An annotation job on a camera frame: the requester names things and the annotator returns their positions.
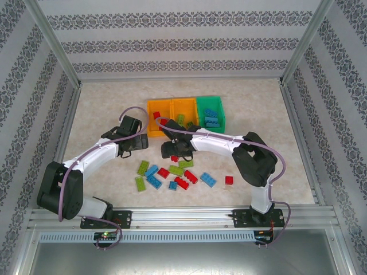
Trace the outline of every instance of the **green bin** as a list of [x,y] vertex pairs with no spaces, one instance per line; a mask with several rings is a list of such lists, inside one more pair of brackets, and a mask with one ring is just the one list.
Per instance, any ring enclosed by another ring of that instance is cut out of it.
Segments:
[[[225,116],[222,106],[222,100],[219,96],[202,96],[196,98],[197,112],[199,115],[199,125],[202,128],[208,129],[209,131],[216,133],[224,133],[225,129]],[[207,128],[205,123],[205,109],[211,109],[218,113],[219,128]]]

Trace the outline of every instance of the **marble surface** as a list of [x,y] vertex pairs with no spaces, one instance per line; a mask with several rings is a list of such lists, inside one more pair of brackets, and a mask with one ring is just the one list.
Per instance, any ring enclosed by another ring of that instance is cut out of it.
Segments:
[[[291,204],[314,203],[306,173],[296,145],[291,124],[276,79],[268,80],[172,80],[87,83],[83,85],[64,160],[72,159],[90,148],[101,134],[119,125],[121,112],[133,105],[145,107],[147,99],[218,95],[226,115],[230,135],[256,132],[268,146],[286,159],[285,175],[274,183],[273,198]],[[141,111],[130,116],[145,122]],[[209,152],[194,154],[189,170],[200,177],[208,172],[217,179],[210,188],[203,182],[190,184],[188,191],[168,189],[169,180],[156,190],[145,181],[147,190],[138,192],[136,171],[142,160],[158,167],[174,164],[161,158],[161,144],[166,137],[149,138],[149,148],[132,152],[128,159],[116,158],[103,165],[84,183],[84,194],[111,202],[115,207],[235,206],[251,203],[250,185],[241,177],[233,159]],[[281,164],[276,166],[276,174]],[[233,186],[225,186],[224,177],[234,176]]]

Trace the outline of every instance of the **orange bin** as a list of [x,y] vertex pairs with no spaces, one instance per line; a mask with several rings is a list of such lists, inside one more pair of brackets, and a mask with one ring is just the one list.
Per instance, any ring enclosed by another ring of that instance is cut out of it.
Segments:
[[183,121],[185,127],[190,121],[192,121],[195,125],[199,125],[197,103],[196,98],[194,97],[182,99],[148,100],[147,112],[149,114],[149,125],[147,128],[147,134],[150,138],[165,136],[165,134],[159,130],[158,125],[154,121],[154,112],[159,112],[161,116],[168,117],[173,120],[177,120],[177,116],[179,114],[182,114],[185,116],[185,119]]

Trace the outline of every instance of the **patterned wallpaper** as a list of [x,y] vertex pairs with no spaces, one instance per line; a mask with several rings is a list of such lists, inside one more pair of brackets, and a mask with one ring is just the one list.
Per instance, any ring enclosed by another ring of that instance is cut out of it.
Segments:
[[22,1],[3,1],[0,18],[0,274],[7,274],[74,88]]
[[288,83],[357,274],[367,274],[366,22],[363,1],[335,1]]
[[82,80],[282,75],[320,0],[39,1]]

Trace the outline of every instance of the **wire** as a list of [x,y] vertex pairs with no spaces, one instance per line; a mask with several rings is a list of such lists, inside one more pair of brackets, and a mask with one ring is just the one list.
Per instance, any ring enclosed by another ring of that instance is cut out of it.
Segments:
[[96,243],[96,247],[97,249],[103,249],[103,250],[108,250],[108,249],[111,249],[113,248],[114,246],[116,246],[117,244],[119,244],[119,242],[121,241],[122,239],[122,229],[121,227],[117,224],[117,223],[114,223],[114,222],[111,222],[111,221],[108,221],[106,219],[99,219],[99,218],[94,218],[94,217],[84,217],[85,219],[93,219],[94,221],[98,221],[98,222],[105,222],[105,223],[109,223],[110,225],[113,225],[113,226],[116,226],[117,230],[116,230],[116,233],[118,231],[120,231],[120,235],[119,235],[119,238],[116,242],[114,242],[112,245],[110,246],[107,246],[107,247],[100,247],[98,244],[99,244],[99,241],[102,239],[102,238],[99,238],[97,239],[97,243]]
[[122,116],[129,110],[131,109],[139,109],[139,110],[142,110],[146,116],[147,116],[147,123],[144,125],[144,127],[137,133],[131,135],[131,136],[125,136],[125,137],[121,137],[119,139],[113,139],[113,140],[109,140],[107,142],[104,142],[102,143],[101,145],[96,145],[94,147],[92,147],[91,149],[89,149],[88,151],[86,151],[85,153],[83,153],[80,157],[78,157],[75,162],[73,162],[70,167],[67,169],[65,175],[64,175],[64,178],[63,178],[63,182],[61,184],[61,191],[60,191],[60,199],[59,199],[59,202],[58,202],[58,221],[59,222],[62,222],[63,221],[63,206],[64,206],[64,193],[65,193],[65,185],[66,185],[66,182],[67,182],[67,179],[69,177],[69,174],[71,172],[71,170],[74,168],[74,166],[76,166],[82,159],[84,159],[87,155],[89,155],[91,152],[93,152],[94,150],[102,147],[102,146],[105,146],[105,145],[108,145],[110,143],[114,143],[114,142],[121,142],[122,140],[127,140],[127,139],[132,139],[138,135],[140,135],[141,133],[143,133],[145,131],[145,129],[148,127],[148,123],[149,123],[149,114],[147,113],[147,111],[142,108],[142,107],[138,107],[138,106],[133,106],[133,107],[129,107],[127,108],[125,111],[123,111],[120,115],[120,118],[119,118],[119,121],[121,122],[121,118]]
[[226,136],[223,136],[223,135],[218,135],[218,134],[215,134],[215,133],[203,133],[203,132],[189,132],[189,131],[183,131],[183,130],[177,130],[177,129],[172,129],[172,128],[168,128],[164,125],[162,125],[161,123],[159,123],[158,120],[160,119],[168,119],[168,117],[158,117],[155,119],[155,123],[158,124],[158,126],[162,127],[163,129],[166,129],[168,131],[171,131],[171,132],[176,132],[176,133],[184,133],[184,134],[187,134],[187,135],[196,135],[196,136],[211,136],[213,138],[218,138],[218,139],[223,139],[223,140],[227,140],[229,142],[239,142],[239,143],[244,143],[244,144],[247,144],[247,145],[253,145],[253,146],[258,146],[260,148],[263,148],[263,149],[266,149],[270,152],[272,152],[274,155],[276,155],[278,157],[278,159],[280,159],[281,163],[282,163],[282,170],[281,172],[276,176],[274,177],[273,179],[270,180],[269,182],[269,192],[268,192],[268,197],[269,197],[269,200],[273,203],[277,203],[277,204],[281,204],[281,205],[286,205],[288,207],[288,217],[287,217],[287,220],[286,222],[284,223],[284,226],[282,228],[282,230],[280,231],[280,233],[278,234],[278,236],[275,238],[275,240],[273,240],[271,243],[269,243],[267,246],[270,246],[270,245],[273,245],[278,239],[279,237],[284,233],[288,223],[289,223],[289,220],[291,218],[291,206],[286,203],[286,202],[278,202],[278,201],[273,201],[272,200],[272,197],[271,197],[271,187],[272,187],[272,184],[274,181],[280,179],[280,177],[282,177],[284,175],[284,173],[286,172],[286,161],[284,159],[284,157],[278,153],[275,149],[269,147],[269,146],[266,146],[266,145],[263,145],[261,143],[257,143],[257,142],[249,142],[247,140],[243,140],[243,139],[232,139],[231,137],[226,137]]

